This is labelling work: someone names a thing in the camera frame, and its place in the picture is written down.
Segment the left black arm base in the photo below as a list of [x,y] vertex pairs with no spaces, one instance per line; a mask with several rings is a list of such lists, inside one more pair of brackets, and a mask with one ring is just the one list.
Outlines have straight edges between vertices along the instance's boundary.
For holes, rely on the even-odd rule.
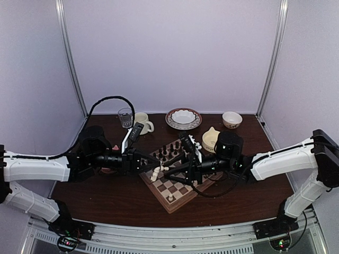
[[57,235],[71,237],[76,240],[91,240],[95,229],[95,225],[92,223],[76,220],[61,220],[47,222],[47,224],[49,230]]

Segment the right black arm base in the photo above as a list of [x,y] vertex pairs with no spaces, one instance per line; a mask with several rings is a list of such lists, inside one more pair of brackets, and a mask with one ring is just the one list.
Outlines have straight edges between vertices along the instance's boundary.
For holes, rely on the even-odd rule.
[[271,219],[253,224],[257,239],[274,237],[276,235],[287,234],[299,229],[296,219]]

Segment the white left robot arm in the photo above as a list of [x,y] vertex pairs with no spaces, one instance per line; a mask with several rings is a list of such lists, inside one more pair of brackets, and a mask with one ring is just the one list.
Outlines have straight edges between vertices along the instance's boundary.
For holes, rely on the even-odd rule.
[[29,156],[5,151],[1,146],[1,203],[12,204],[27,213],[35,214],[53,223],[65,235],[76,231],[67,206],[61,201],[44,198],[19,185],[19,180],[55,180],[58,182],[82,182],[100,168],[112,169],[117,175],[132,175],[153,171],[157,179],[162,168],[159,159],[132,148],[142,126],[128,130],[120,150],[114,150],[100,126],[90,126],[77,139],[76,152],[57,156]]

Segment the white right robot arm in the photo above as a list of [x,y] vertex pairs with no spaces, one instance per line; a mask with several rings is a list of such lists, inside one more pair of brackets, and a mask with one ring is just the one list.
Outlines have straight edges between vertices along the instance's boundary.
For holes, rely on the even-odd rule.
[[338,187],[338,145],[321,129],[313,131],[310,138],[284,149],[242,154],[243,138],[234,132],[218,134],[214,154],[203,156],[193,136],[180,134],[181,144],[189,154],[188,161],[179,167],[170,168],[170,162],[161,166],[164,177],[192,186],[202,183],[203,175],[220,171],[232,173],[236,180],[242,178],[265,180],[269,177],[292,171],[311,169],[313,172],[302,186],[286,201],[282,212],[272,221],[275,233],[283,233],[299,215],[318,199],[323,192]]

